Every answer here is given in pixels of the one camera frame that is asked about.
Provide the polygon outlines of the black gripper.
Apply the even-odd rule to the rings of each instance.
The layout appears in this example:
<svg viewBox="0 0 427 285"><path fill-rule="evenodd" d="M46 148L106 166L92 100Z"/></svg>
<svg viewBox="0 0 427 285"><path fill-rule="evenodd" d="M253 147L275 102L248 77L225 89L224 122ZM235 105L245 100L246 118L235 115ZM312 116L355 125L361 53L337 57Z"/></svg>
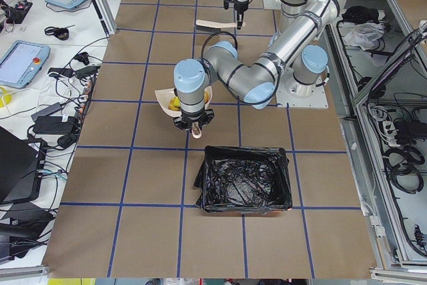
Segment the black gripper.
<svg viewBox="0 0 427 285"><path fill-rule="evenodd" d="M248 10L249 1L223 0L223 7L225 10L229 9L230 3L234 5L234 10L236 12L236 28L240 29L244 25L244 12Z"/></svg>
<svg viewBox="0 0 427 285"><path fill-rule="evenodd" d="M213 109L202 109L196 113L181 112L179 117L173 119L173 124L180 130L191 131L192 124L198 123L199 131L202 132L207 124L214 118Z"/></svg>

